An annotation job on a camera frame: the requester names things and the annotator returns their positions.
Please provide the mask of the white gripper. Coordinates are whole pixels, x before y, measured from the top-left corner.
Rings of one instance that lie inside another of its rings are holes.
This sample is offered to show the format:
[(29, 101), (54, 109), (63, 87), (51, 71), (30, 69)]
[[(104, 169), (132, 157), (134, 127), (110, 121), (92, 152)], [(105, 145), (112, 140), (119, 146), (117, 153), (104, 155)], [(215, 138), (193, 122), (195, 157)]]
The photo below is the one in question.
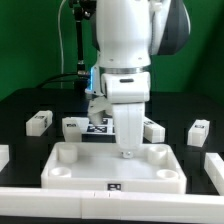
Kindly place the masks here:
[(123, 158), (133, 158), (143, 141), (144, 103), (113, 104), (112, 116), (116, 143)]

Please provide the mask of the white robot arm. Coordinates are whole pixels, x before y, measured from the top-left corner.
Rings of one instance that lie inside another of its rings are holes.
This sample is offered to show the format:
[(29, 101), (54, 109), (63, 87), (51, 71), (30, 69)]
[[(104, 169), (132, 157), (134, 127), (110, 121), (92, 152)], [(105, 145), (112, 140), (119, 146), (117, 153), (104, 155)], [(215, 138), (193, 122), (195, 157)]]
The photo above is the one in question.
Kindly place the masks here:
[(143, 141), (150, 57), (183, 48), (189, 15), (183, 0), (96, 0), (92, 20), (98, 57), (86, 89), (94, 96), (88, 117), (98, 126), (111, 115), (118, 149), (131, 158)]

